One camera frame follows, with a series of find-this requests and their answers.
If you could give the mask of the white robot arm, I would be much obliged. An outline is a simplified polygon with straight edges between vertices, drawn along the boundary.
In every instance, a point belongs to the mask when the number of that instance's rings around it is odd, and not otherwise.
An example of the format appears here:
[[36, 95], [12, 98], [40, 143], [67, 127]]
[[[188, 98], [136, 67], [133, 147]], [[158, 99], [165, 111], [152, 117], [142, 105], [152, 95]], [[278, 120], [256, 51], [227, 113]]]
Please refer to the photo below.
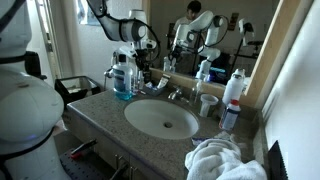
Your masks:
[[60, 94], [25, 70], [32, 33], [26, 0], [0, 0], [1, 180], [71, 180], [52, 132]]

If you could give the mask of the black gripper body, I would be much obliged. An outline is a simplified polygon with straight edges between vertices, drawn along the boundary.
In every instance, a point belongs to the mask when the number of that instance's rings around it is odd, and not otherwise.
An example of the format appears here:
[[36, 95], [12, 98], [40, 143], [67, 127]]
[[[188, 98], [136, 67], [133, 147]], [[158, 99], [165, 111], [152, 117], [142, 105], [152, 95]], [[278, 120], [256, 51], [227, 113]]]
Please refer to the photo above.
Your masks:
[[148, 71], [150, 66], [150, 61], [147, 59], [149, 52], [147, 50], [137, 50], [136, 53], [135, 62], [138, 69]]

